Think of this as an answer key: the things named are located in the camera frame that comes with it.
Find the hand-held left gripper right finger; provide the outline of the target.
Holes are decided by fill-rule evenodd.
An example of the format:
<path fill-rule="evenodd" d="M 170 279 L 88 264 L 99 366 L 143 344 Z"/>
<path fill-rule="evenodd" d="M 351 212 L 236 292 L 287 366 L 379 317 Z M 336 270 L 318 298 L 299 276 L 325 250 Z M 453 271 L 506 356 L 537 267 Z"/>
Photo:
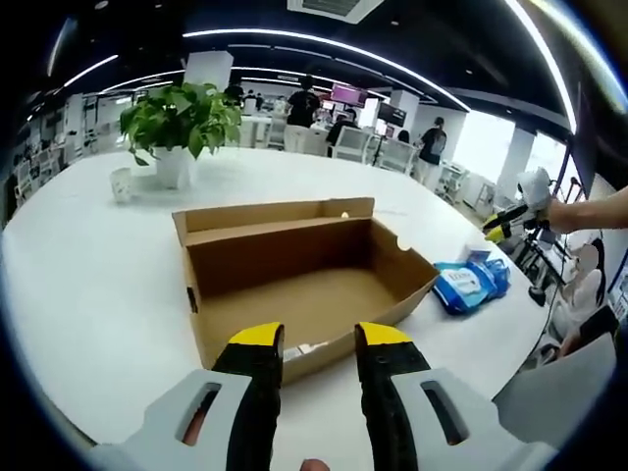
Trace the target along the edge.
<path fill-rule="evenodd" d="M 431 368 L 402 331 L 360 322 L 354 335 L 375 469 L 541 470 L 555 456 L 507 432 L 490 400 Z"/>

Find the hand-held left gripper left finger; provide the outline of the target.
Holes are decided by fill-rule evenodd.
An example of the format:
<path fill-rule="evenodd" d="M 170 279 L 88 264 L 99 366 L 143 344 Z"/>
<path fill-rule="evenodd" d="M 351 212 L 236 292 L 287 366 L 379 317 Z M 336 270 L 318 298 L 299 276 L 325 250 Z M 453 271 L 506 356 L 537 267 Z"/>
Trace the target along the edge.
<path fill-rule="evenodd" d="M 284 326 L 235 334 L 210 370 L 189 373 L 124 442 L 93 449 L 96 470 L 267 470 L 281 411 Z"/>

